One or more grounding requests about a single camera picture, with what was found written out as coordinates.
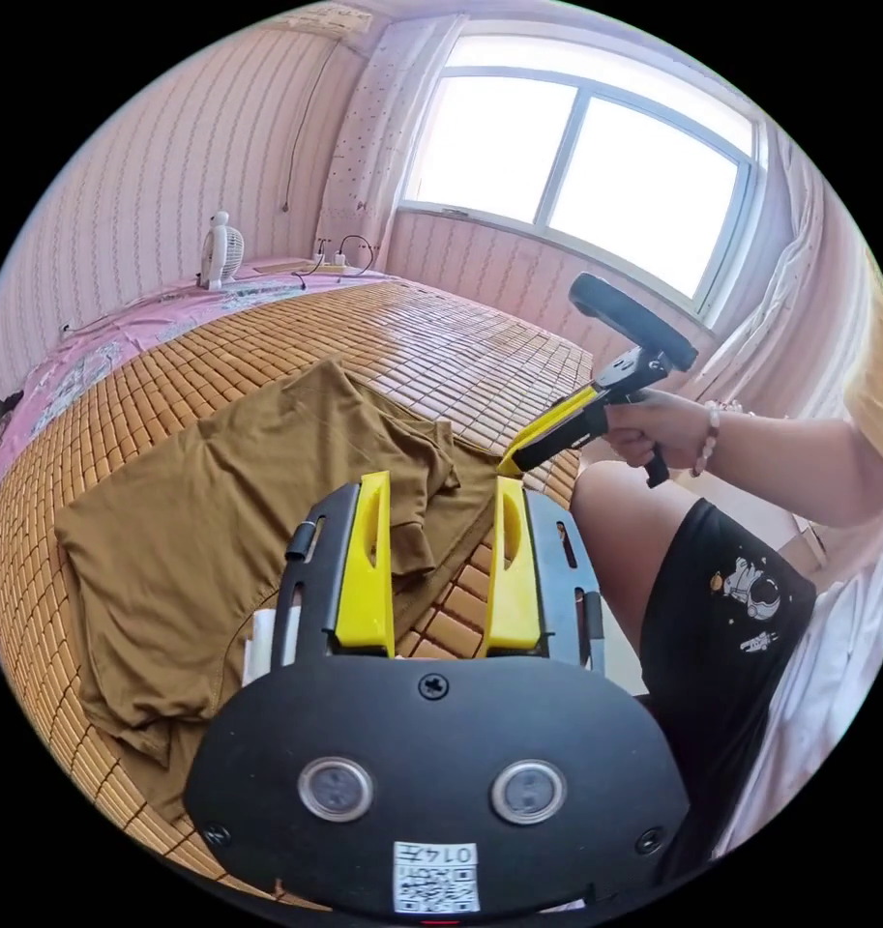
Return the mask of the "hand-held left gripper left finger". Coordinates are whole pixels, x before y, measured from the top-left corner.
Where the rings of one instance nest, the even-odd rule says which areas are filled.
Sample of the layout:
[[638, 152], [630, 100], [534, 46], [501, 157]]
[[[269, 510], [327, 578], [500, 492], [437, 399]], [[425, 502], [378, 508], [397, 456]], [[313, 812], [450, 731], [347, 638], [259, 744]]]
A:
[[362, 476], [340, 587], [336, 636], [346, 650], [395, 655], [390, 473]]

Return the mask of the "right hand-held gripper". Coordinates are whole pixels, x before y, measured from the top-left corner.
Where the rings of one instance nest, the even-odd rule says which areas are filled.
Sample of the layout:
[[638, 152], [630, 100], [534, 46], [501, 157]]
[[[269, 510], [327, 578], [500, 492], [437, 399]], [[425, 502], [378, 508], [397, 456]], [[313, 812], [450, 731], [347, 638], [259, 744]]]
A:
[[609, 428], [607, 407], [643, 401], [645, 391], [672, 369], [670, 358], [659, 349], [635, 347], [619, 356], [520, 430], [503, 453], [497, 475], [519, 479], [560, 453], [601, 438]]

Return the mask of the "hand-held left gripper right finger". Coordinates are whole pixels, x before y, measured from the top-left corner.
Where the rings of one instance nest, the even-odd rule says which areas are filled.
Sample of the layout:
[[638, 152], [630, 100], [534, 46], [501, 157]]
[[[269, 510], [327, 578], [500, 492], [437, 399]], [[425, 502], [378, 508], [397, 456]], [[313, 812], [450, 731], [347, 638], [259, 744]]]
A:
[[541, 619], [533, 537], [520, 480], [499, 477], [486, 603], [486, 653], [530, 653]]

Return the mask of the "person's right hand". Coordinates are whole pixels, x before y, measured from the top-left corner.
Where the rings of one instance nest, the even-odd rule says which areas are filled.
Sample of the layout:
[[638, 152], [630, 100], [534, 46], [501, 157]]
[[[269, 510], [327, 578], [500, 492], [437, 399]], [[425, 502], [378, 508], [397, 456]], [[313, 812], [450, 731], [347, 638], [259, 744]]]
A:
[[696, 476], [709, 464], [721, 424], [716, 407], [657, 390], [634, 403], [609, 405], [605, 413], [605, 440], [630, 466], [660, 457], [668, 468]]

